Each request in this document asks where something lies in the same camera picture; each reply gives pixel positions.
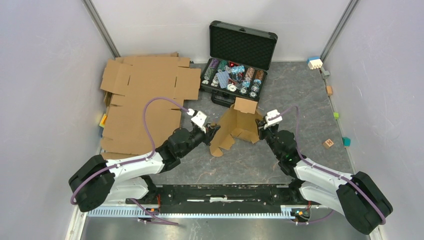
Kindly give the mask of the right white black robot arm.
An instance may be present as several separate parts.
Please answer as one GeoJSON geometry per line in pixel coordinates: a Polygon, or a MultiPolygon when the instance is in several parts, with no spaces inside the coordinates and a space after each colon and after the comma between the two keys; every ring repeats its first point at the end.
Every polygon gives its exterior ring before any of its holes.
{"type": "Polygon", "coordinates": [[[343,215],[358,232],[368,235],[393,212],[393,206],[365,172],[340,172],[320,165],[298,151],[294,133],[279,130],[265,119],[255,121],[258,137],[266,141],[282,172],[294,180],[289,199],[324,205],[343,215]]]}

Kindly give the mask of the wooden letter H block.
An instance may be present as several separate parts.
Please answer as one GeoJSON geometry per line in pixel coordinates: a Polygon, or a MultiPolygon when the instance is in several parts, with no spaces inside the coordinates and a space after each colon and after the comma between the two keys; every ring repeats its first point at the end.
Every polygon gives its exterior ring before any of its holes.
{"type": "Polygon", "coordinates": [[[326,149],[331,148],[334,145],[334,142],[331,139],[327,139],[322,144],[326,149]]]}

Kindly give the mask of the grey small block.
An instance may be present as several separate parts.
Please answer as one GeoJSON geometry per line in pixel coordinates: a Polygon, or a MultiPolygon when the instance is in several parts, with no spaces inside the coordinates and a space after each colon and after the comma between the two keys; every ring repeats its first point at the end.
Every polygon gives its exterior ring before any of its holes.
{"type": "Polygon", "coordinates": [[[322,79],[327,79],[331,74],[328,70],[320,70],[320,75],[322,79]]]}

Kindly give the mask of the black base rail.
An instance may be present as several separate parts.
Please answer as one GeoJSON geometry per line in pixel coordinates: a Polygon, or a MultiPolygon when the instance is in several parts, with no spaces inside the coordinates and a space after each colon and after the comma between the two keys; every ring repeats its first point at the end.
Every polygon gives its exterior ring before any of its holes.
{"type": "Polygon", "coordinates": [[[276,214],[281,206],[309,204],[287,184],[164,184],[137,202],[162,214],[276,214]]]}

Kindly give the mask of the brown cardboard box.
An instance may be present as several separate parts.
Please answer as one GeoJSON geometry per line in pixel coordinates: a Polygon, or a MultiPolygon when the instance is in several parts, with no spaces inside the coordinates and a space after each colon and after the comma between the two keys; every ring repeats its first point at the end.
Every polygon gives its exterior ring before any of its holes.
{"type": "Polygon", "coordinates": [[[259,141],[256,121],[261,121],[263,115],[258,111],[258,103],[253,100],[237,97],[234,104],[221,116],[216,132],[210,142],[209,150],[212,156],[221,157],[222,150],[229,150],[235,139],[255,144],[259,141]]]}

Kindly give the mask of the teal small block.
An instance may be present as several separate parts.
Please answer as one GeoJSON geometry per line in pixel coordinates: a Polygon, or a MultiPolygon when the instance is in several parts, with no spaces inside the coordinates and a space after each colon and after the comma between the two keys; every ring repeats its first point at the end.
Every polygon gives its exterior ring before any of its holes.
{"type": "Polygon", "coordinates": [[[349,137],[343,136],[342,143],[343,143],[343,146],[347,148],[351,145],[351,139],[349,137]]]}

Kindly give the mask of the stack of cardboard blanks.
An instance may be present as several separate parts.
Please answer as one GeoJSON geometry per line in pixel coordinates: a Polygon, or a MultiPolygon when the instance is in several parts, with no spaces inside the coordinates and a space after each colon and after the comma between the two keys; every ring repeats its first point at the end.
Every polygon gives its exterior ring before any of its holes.
{"type": "Polygon", "coordinates": [[[100,88],[107,119],[100,141],[103,157],[149,153],[180,126],[180,106],[197,100],[201,69],[176,53],[109,59],[100,88]]]}

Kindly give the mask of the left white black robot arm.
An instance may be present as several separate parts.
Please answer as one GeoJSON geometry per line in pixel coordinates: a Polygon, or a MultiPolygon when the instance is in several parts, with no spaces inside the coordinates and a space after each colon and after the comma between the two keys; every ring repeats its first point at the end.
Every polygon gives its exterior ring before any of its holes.
{"type": "Polygon", "coordinates": [[[205,129],[177,128],[155,150],[123,159],[92,156],[68,181],[72,190],[70,203],[81,212],[89,212],[105,202],[133,198],[153,203],[157,190],[150,175],[168,172],[201,143],[210,145],[220,125],[208,123],[205,129]]]}

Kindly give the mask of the orange small block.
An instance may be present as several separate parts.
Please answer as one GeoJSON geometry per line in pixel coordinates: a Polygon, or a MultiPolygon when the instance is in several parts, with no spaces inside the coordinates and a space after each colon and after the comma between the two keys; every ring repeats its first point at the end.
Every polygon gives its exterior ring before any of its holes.
{"type": "Polygon", "coordinates": [[[331,86],[326,86],[326,93],[328,96],[332,96],[333,95],[333,88],[331,86]]]}

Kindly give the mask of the yellow orange block at left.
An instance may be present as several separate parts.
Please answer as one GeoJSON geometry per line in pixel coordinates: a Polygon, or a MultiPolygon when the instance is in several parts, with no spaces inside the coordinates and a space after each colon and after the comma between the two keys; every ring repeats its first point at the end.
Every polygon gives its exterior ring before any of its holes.
{"type": "Polygon", "coordinates": [[[102,116],[102,118],[101,118],[101,120],[100,120],[100,122],[99,122],[99,126],[101,128],[104,128],[105,127],[105,123],[106,123],[107,117],[108,116],[104,113],[103,116],[102,116]]]}

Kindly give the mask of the blue white toy block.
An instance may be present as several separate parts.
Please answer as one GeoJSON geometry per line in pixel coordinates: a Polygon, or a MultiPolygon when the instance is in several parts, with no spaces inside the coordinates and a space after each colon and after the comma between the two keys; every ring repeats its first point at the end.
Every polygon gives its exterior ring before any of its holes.
{"type": "Polygon", "coordinates": [[[307,65],[310,70],[320,69],[323,66],[323,62],[319,56],[314,56],[307,59],[307,65]]]}

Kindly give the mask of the black poker chip case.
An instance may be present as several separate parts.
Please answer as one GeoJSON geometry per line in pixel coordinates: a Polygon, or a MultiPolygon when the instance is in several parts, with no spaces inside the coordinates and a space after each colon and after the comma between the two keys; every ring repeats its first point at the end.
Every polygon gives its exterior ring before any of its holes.
{"type": "Polygon", "coordinates": [[[211,101],[230,107],[236,98],[259,102],[278,41],[277,34],[214,20],[200,89],[211,101]]]}

